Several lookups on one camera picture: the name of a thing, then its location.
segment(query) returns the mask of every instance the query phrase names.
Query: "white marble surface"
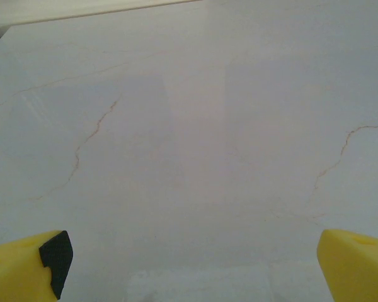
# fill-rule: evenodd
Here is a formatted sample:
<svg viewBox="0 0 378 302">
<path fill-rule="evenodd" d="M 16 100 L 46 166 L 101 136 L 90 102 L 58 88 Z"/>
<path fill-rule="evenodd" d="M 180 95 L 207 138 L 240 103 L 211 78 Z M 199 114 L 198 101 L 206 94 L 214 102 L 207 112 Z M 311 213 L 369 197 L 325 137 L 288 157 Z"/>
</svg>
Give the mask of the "white marble surface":
<svg viewBox="0 0 378 302">
<path fill-rule="evenodd" d="M 378 237 L 378 1 L 204 0 L 0 40 L 0 243 L 63 301 L 329 302 L 324 228 Z"/>
</svg>

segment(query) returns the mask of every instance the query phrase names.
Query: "countertop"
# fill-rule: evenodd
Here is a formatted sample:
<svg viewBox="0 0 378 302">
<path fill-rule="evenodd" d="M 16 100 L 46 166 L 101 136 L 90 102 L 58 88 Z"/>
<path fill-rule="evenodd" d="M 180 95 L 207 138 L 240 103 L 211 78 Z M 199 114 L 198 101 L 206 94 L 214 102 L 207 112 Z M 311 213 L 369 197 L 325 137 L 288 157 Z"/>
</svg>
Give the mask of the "countertop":
<svg viewBox="0 0 378 302">
<path fill-rule="evenodd" d="M 378 237 L 378 1 L 204 0 L 0 40 L 0 243 L 69 232 L 63 302 L 330 302 Z"/>
</svg>

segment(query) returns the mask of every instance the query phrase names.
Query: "black foam piece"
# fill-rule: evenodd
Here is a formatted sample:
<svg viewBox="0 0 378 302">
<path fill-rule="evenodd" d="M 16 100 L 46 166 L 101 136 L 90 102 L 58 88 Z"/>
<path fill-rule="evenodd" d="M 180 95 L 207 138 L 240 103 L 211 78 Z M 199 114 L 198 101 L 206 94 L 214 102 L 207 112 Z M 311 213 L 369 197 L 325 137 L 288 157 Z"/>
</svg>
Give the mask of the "black foam piece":
<svg viewBox="0 0 378 302">
<path fill-rule="evenodd" d="M 39 248 L 39 254 L 43 266 L 49 266 L 52 271 L 50 285 L 59 300 L 73 259 L 69 234 L 66 231 L 60 232 Z"/>
</svg>

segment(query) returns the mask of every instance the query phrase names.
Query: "yellow object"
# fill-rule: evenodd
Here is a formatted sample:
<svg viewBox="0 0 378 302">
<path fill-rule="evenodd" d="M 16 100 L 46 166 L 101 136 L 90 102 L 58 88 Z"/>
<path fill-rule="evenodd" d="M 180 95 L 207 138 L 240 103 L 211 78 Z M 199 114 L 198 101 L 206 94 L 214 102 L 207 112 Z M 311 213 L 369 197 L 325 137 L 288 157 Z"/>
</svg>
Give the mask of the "yellow object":
<svg viewBox="0 0 378 302">
<path fill-rule="evenodd" d="M 0 302 L 57 301 L 71 263 L 69 242 L 66 231 L 52 231 L 0 245 Z"/>
<path fill-rule="evenodd" d="M 318 261 L 335 302 L 378 302 L 378 239 L 325 230 Z"/>
</svg>

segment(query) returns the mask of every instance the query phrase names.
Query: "white wall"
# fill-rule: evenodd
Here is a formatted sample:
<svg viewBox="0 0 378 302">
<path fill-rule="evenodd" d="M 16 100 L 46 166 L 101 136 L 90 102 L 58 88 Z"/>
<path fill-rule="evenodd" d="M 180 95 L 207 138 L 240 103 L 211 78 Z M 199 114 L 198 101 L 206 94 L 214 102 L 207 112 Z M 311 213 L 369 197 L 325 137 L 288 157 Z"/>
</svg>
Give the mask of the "white wall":
<svg viewBox="0 0 378 302">
<path fill-rule="evenodd" d="M 11 25 L 191 0 L 0 0 L 0 33 Z"/>
</svg>

